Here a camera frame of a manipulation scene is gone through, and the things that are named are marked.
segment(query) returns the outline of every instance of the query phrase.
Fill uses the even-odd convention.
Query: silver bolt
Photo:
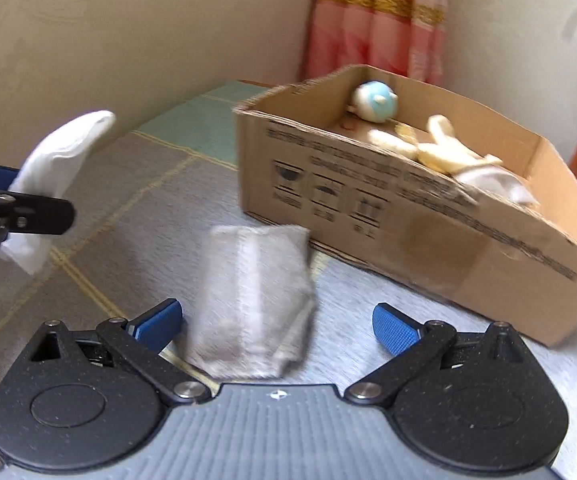
[[[375,383],[357,383],[348,389],[348,393],[356,399],[375,399],[382,393],[382,386]]]
[[[172,391],[182,399],[196,399],[204,394],[206,386],[197,381],[184,381],[183,383],[175,384]]]

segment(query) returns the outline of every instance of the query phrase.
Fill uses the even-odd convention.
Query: wall
[[[0,0],[0,163],[107,108],[116,134],[228,78],[299,75],[311,0]]]
[[[444,85],[577,145],[577,0],[449,0]]]

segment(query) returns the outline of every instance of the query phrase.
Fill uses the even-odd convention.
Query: cardboard box
[[[346,107],[369,80],[399,95],[398,121],[425,130],[429,116],[448,117],[470,149],[524,177],[539,206],[504,202],[362,142],[374,126]],[[577,326],[577,180],[548,140],[470,99],[369,66],[272,89],[234,112],[245,212],[308,227],[329,253],[547,345]]]

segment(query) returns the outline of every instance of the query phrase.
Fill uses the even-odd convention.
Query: curtain
[[[304,76],[352,63],[439,84],[447,0],[316,0]]]

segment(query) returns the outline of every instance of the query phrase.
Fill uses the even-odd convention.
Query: blue plush toy
[[[385,123],[397,115],[397,95],[381,81],[369,81],[353,92],[348,111],[371,123]]]

